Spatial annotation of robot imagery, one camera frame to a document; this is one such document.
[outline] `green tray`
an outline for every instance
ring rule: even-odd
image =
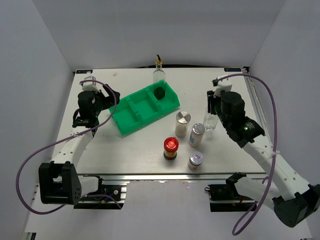
[[[154,89],[165,86],[165,96],[158,100]],[[154,83],[122,98],[116,106],[113,119],[122,135],[136,131],[155,120],[162,118],[180,106],[177,94],[168,83]]]

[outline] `silver lid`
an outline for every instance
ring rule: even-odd
[[[203,161],[204,161],[204,156],[199,151],[196,151],[190,155],[190,163],[194,166],[201,165]]]
[[[192,131],[197,135],[205,134],[206,128],[202,123],[196,123],[192,127]]]
[[[180,111],[175,118],[180,124],[187,124],[191,120],[191,115],[187,111]]]

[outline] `white jar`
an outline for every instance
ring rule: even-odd
[[[201,140],[205,134],[206,128],[202,123],[196,123],[193,125],[190,138],[189,145],[193,148],[199,146]]]
[[[187,111],[180,111],[176,114],[175,135],[179,138],[184,138],[187,135],[191,115]]]
[[[191,170],[196,170],[204,161],[204,156],[201,154],[201,152],[196,151],[190,155],[189,161],[188,161],[188,167]]]

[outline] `jar lid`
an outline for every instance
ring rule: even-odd
[[[192,127],[192,131],[197,135],[205,134],[206,128],[202,123],[196,123]]]
[[[203,161],[204,161],[204,156],[199,151],[196,151],[190,155],[190,163],[194,166],[201,165]]]
[[[168,137],[164,140],[164,149],[168,152],[175,152],[178,150],[179,142],[175,137]]]
[[[180,111],[176,114],[175,119],[180,123],[180,124],[187,124],[191,120],[191,115],[187,111]]]

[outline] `white wall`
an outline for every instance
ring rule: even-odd
[[[278,113],[278,149],[312,184],[320,184],[320,1],[287,0],[251,66],[270,86]],[[256,84],[268,125],[270,98]],[[320,212],[308,219],[320,239]]]
[[[31,0],[2,0],[0,6],[0,238],[19,240],[28,211],[15,190],[16,174],[29,154],[57,137],[72,71]],[[29,204],[38,166],[51,151],[32,159],[22,173]]]
[[[76,68],[249,66],[284,0],[33,0]]]

